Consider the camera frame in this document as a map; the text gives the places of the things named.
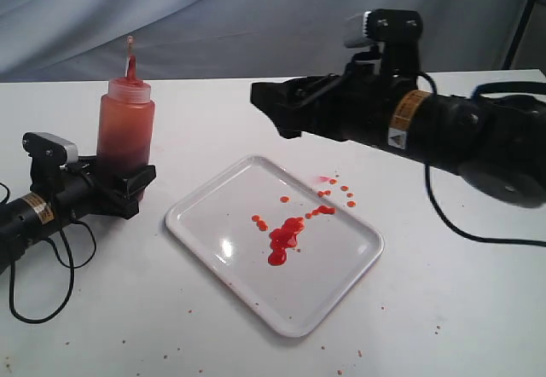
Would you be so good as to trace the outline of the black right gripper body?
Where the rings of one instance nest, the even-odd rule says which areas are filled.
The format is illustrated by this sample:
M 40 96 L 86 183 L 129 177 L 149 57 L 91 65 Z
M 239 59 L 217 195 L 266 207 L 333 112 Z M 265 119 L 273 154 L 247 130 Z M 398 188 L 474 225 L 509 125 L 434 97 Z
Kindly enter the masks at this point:
M 292 139 L 303 133 L 338 142 L 384 142 L 394 109 L 417 88 L 419 59 L 396 62 L 377 50 L 356 53 L 342 74 L 255 82 L 250 102 Z

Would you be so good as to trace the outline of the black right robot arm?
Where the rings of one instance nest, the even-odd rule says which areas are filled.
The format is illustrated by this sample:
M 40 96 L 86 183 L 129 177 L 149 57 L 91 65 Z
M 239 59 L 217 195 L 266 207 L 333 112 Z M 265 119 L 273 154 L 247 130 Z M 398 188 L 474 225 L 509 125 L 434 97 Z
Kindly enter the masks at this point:
M 461 177 L 497 200 L 545 202 L 542 83 L 483 84 L 470 97 L 419 89 L 415 67 L 391 69 L 378 49 L 342 74 L 256 82 L 250 101 L 278 133 L 353 141 Z

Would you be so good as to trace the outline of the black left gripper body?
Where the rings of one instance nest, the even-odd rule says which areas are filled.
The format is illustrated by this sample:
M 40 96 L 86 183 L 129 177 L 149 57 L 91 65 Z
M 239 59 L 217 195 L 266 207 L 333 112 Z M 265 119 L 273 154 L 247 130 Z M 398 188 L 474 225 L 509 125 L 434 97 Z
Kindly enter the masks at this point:
M 96 159 L 82 157 L 61 166 L 33 159 L 30 176 L 32 193 L 40 196 L 63 223 L 87 215 L 130 219 L 139 213 L 139 200 L 121 193 L 121 177 L 106 181 L 96 175 Z

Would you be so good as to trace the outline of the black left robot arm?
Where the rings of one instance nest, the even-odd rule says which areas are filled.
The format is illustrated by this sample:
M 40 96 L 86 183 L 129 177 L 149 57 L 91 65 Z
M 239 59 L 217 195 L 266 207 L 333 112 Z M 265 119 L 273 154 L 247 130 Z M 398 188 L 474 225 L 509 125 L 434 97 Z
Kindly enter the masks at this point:
M 139 197 L 156 178 L 154 165 L 115 177 L 110 184 L 95 174 L 94 156 L 58 168 L 31 165 L 31 192 L 1 205 L 1 270 L 26 250 L 87 215 L 130 219 Z

